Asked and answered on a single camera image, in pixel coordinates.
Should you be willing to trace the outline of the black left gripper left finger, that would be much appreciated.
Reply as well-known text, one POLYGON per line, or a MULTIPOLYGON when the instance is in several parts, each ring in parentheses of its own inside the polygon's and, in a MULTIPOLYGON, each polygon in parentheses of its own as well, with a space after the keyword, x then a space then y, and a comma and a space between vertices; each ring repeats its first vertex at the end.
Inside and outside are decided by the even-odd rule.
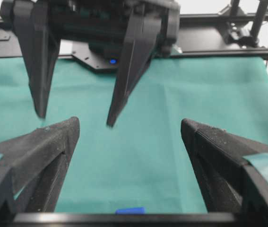
POLYGON ((0 222, 55 210, 79 135, 71 117, 0 142, 0 222))

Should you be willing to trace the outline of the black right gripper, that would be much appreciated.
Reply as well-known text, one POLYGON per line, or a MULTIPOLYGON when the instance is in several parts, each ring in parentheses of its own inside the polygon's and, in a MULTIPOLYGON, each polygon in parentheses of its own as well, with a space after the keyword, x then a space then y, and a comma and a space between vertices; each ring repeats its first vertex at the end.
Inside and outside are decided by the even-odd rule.
POLYGON ((170 55, 180 8, 174 0, 4 0, 0 17, 13 25, 40 118, 46 117, 61 39, 123 45, 106 122, 112 128, 152 52, 170 55))

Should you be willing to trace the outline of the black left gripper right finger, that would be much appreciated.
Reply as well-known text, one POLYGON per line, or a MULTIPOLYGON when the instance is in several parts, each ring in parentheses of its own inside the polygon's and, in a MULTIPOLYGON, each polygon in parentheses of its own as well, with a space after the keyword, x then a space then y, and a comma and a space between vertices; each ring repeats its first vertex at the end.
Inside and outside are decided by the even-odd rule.
POLYGON ((268 161, 268 145, 191 119, 182 120, 181 137, 207 211, 268 227, 268 180, 251 162, 268 161))

